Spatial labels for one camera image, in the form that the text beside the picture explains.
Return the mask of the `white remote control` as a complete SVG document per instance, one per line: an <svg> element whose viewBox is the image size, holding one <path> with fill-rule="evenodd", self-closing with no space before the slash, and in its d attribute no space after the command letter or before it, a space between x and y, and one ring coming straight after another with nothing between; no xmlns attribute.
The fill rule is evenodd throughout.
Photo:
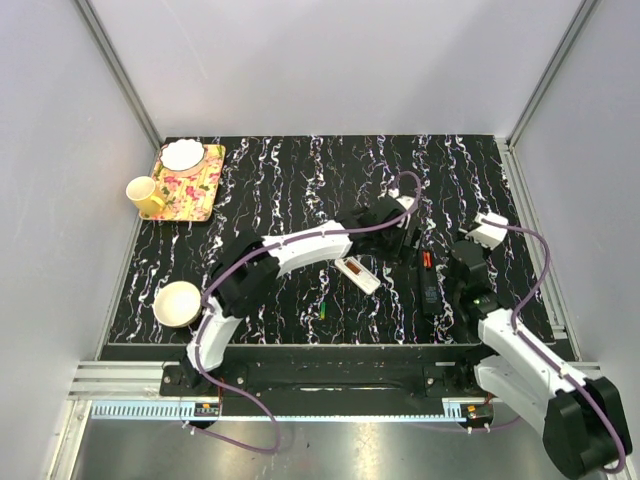
<svg viewBox="0 0 640 480"><path fill-rule="evenodd" d="M380 280L353 257L336 259L334 265L366 295L372 295L381 285Z"/></svg>

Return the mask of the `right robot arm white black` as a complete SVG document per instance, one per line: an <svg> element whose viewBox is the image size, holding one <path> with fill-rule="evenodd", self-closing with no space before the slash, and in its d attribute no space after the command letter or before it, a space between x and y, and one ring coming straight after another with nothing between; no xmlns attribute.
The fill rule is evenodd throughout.
<svg viewBox="0 0 640 480"><path fill-rule="evenodd" d="M450 302L479 343L456 369L456 387L506 403L539 434L547 456L569 479L623 469L633 446L618 388L563 360L505 306L488 279L489 253L471 240L449 251Z"/></svg>

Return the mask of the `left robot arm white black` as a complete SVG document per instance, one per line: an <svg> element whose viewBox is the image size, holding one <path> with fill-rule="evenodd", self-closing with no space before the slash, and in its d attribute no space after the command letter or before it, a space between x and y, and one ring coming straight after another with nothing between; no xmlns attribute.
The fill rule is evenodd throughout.
<svg viewBox="0 0 640 480"><path fill-rule="evenodd" d="M189 364L182 384L195 395L213 390L215 369L239 324L269 296L284 275L316 263L372 256L400 261L419 233L411 217L419 200L403 195L386 196L315 228L279 236L244 231L223 250L211 273L212 283L201 303L205 319L186 347Z"/></svg>

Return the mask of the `black remote control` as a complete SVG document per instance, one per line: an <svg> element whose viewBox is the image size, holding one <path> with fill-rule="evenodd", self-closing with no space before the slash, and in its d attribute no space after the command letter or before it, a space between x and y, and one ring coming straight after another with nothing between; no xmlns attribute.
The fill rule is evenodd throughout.
<svg viewBox="0 0 640 480"><path fill-rule="evenodd" d="M422 313L425 316L441 315L443 304L433 255L428 250L421 250L417 260Z"/></svg>

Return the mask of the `floral pink yellow tray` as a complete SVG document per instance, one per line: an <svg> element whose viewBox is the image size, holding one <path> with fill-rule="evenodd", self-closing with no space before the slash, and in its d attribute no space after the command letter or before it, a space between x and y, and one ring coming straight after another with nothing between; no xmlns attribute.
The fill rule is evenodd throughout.
<svg viewBox="0 0 640 480"><path fill-rule="evenodd" d="M171 173L161 165L160 155L157 155L151 177L164 195L167 206L155 216L138 212L142 220L205 222L211 217L226 148L219 144L205 144L204 150L203 167L189 177Z"/></svg>

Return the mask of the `cream bowl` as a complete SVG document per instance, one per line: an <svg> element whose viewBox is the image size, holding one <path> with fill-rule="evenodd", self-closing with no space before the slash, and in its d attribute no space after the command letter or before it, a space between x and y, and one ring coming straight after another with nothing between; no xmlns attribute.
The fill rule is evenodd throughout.
<svg viewBox="0 0 640 480"><path fill-rule="evenodd" d="M182 328L193 323L201 312L199 289L187 281L175 281L161 288L152 304L158 323L170 328Z"/></svg>

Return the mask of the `white scalloped bowl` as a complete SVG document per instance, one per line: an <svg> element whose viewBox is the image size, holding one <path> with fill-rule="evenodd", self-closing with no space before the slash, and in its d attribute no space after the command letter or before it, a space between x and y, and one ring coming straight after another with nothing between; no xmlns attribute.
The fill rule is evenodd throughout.
<svg viewBox="0 0 640 480"><path fill-rule="evenodd" d="M195 167L205 156L204 145L193 139L180 139L162 149L160 162L171 171L186 171Z"/></svg>

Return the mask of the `yellow mug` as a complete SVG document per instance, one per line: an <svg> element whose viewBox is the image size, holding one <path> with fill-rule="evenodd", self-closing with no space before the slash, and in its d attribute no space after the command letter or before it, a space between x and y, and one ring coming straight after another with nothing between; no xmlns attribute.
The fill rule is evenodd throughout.
<svg viewBox="0 0 640 480"><path fill-rule="evenodd" d="M149 176L139 176L126 187L127 198L146 216L155 216L166 208L166 200L156 181Z"/></svg>

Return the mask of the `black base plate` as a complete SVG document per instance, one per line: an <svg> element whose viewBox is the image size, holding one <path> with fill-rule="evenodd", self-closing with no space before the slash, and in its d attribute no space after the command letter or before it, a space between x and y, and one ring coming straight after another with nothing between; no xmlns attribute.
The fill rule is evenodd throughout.
<svg viewBox="0 0 640 480"><path fill-rule="evenodd" d="M445 398L487 398L472 378L472 363L487 348L471 345L231 346L216 387L180 355L162 368L160 393L188 399L218 396L224 414L260 409L287 417L422 416L437 414Z"/></svg>

